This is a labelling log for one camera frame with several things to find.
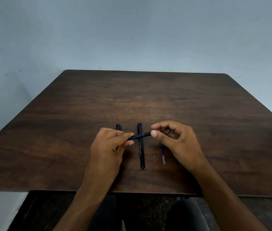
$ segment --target pants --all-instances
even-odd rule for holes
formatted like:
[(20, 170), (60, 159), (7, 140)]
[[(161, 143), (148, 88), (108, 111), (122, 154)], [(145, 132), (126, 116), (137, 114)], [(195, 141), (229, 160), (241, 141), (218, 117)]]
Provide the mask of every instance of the pants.
[[(115, 196), (107, 195), (93, 216), (88, 230), (121, 231), (121, 227), (122, 220), (117, 212)], [(181, 199), (167, 213), (165, 231), (173, 230), (209, 231), (209, 228), (198, 205), (189, 199)]]

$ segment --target wall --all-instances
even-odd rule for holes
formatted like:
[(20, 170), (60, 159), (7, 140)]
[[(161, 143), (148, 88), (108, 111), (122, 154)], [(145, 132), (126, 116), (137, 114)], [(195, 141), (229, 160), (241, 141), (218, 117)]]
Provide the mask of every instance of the wall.
[(0, 0), (0, 129), (64, 69), (227, 73), (272, 111), (272, 0)]

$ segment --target fingernail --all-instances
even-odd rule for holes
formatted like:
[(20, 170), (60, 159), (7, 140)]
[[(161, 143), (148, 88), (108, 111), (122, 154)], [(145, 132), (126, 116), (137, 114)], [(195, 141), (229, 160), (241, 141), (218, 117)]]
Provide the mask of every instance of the fingernail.
[(157, 136), (157, 131), (151, 131), (151, 135), (155, 138)]

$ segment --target person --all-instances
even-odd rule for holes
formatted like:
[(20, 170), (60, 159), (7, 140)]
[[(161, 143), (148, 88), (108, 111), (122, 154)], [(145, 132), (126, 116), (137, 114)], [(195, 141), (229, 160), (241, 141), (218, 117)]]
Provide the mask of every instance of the person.
[[(168, 147), (194, 175), (220, 230), (267, 230), (207, 161), (191, 127), (174, 121), (159, 122), (151, 127), (152, 137)], [(125, 229), (115, 211), (115, 203), (105, 196), (119, 172), (125, 148), (134, 143), (127, 141), (132, 135), (107, 128), (99, 131), (91, 146), (84, 181), (54, 231)], [(98, 219), (101, 214), (104, 221)], [(165, 230), (209, 229), (199, 207), (184, 199), (169, 210)]]

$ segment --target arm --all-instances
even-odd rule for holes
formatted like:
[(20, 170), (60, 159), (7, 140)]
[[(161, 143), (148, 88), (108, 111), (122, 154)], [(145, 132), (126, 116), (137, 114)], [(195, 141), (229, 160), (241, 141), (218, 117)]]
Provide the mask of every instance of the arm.
[(173, 121), (151, 127), (161, 130), (152, 131), (153, 138), (194, 175), (221, 230), (267, 230), (207, 161), (191, 127)]
[(90, 150), (84, 181), (54, 231), (87, 230), (93, 215), (118, 175), (124, 149), (133, 133), (102, 128)]

